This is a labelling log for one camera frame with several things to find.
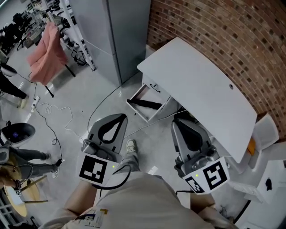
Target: person's leg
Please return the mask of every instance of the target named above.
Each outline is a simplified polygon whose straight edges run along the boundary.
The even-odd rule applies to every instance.
[[[136,142],[135,140],[128,140],[126,144],[126,151],[127,154],[124,157],[121,164],[118,166],[117,170],[121,169],[122,167],[126,165],[130,165],[131,172],[139,172],[139,164],[138,164],[138,156],[137,156],[137,149],[136,149]],[[129,166],[124,167],[122,170],[118,171],[116,174],[120,173],[128,173],[130,170]]]
[[[40,177],[47,173],[55,173],[57,171],[57,166],[55,164],[48,165],[48,164],[33,164],[30,163],[17,154],[13,154],[18,164],[18,168],[21,172],[22,179]]]
[[[24,160],[30,161],[33,159],[41,159],[46,160],[49,158],[48,154],[42,153],[38,150],[31,150],[31,149],[16,149],[10,147],[9,149],[14,154],[17,154],[19,157],[23,158]]]
[[[25,99],[27,94],[22,92],[16,86],[14,86],[4,75],[0,72],[0,89],[1,91],[10,95]]]

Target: shoe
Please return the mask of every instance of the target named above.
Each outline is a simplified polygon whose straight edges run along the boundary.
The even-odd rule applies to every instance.
[[[56,179],[59,176],[59,167],[57,167],[57,170],[52,173],[52,178]]]
[[[129,139],[126,143],[126,151],[127,153],[136,153],[137,148],[136,148],[136,142],[133,139]]]
[[[41,161],[49,160],[52,158],[50,153],[45,153],[45,155],[46,155],[46,158],[44,160],[41,159]]]
[[[21,108],[24,109],[27,102],[28,102],[29,96],[27,95],[26,98],[22,99],[21,101]]]

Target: white table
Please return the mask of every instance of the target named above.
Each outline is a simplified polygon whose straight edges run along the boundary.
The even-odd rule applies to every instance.
[[[239,89],[210,60],[175,38],[138,69],[187,109],[240,163],[257,114]]]

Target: power strip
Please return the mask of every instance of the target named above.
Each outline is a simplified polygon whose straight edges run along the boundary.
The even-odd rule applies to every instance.
[[[34,99],[34,102],[32,103],[31,111],[34,111],[35,106],[38,104],[39,101],[40,101],[40,97],[36,96],[36,98]]]

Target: drawer handle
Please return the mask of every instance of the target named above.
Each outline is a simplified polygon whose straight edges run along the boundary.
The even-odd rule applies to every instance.
[[[155,89],[155,87],[158,86],[157,84],[155,84],[154,86],[153,86],[152,84],[150,84],[150,86],[151,86],[156,92],[161,93],[161,91],[158,91],[158,90]]]

